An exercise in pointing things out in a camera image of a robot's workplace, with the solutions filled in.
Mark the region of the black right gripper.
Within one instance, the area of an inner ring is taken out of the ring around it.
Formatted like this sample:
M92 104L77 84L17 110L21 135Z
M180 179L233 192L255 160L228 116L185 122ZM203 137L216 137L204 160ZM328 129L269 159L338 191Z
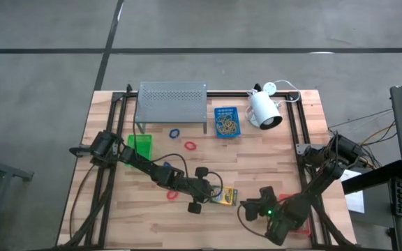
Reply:
M241 201L241 205L245 209L246 220L250 222L256 220L258 216L267 216L272 222L280 222L280 205L278 204L274 189L271 186L266 186L260 188L259 192L260 198L250 198Z

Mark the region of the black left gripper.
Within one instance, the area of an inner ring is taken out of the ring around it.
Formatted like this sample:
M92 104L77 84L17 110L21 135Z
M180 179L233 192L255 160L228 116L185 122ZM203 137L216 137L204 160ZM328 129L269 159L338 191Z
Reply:
M189 213L200 214L202 204L207 202L211 204L221 204L215 199L210 199L211 194L221 192L220 188L211 188L210 182L205 177L209 173L207 167L197 167L195 169L195 178L185 178L187 184L187 193L193 198L193 201L188 204L187 211Z

